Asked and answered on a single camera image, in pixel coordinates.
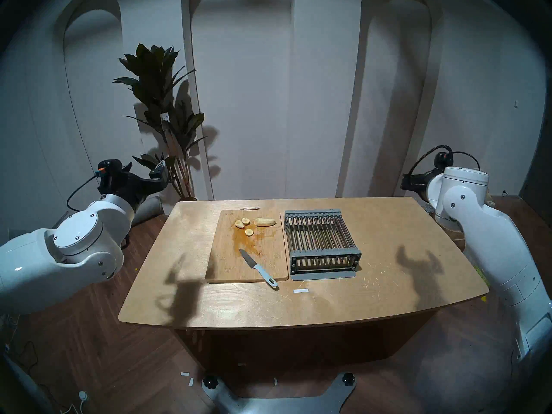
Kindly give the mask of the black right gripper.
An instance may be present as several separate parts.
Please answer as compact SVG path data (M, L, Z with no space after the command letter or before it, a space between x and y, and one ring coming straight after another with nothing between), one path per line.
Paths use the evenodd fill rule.
M432 170L423 174L414 174L415 168L431 153L432 151L428 151L422 155L411 169L402 175L400 189L413 192L426 192L431 180L443 174L446 167L453 165L453 151L438 152L434 157L434 168Z

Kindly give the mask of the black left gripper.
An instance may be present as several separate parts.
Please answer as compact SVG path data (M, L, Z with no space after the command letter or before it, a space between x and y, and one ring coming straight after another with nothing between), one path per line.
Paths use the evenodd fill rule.
M139 159L138 162L150 169L149 179L131 173L132 162L125 166L118 159L99 162L97 176L100 178L98 187L100 194L117 196L125 200L134 211L137 211L147 197L163 191L169 180L166 160L154 163Z

